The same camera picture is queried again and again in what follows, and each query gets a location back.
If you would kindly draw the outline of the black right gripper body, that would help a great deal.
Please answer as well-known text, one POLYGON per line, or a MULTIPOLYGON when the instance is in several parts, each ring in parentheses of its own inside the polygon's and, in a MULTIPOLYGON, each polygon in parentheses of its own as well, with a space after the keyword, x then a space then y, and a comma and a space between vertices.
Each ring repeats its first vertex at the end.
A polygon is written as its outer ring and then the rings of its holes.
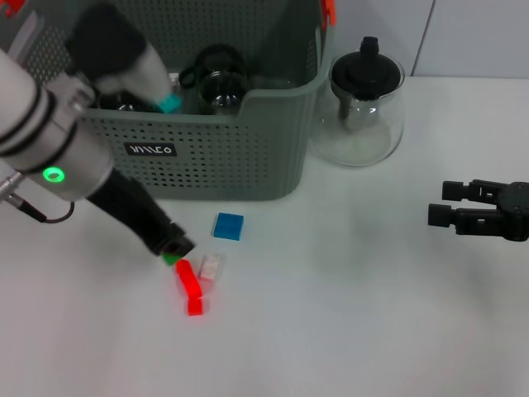
POLYGON ((497 209, 503 218, 503 237, 512 242, 528 240, 528 183, 514 182, 497 197, 497 209))

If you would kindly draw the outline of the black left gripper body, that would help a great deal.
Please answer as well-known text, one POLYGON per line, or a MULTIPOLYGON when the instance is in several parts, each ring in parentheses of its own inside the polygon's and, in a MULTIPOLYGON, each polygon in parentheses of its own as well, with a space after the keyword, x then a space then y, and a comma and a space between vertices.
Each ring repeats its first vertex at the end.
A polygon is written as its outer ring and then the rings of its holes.
POLYGON ((107 181, 87 200, 133 231, 150 250, 169 243, 175 224, 135 179, 113 170, 107 181))

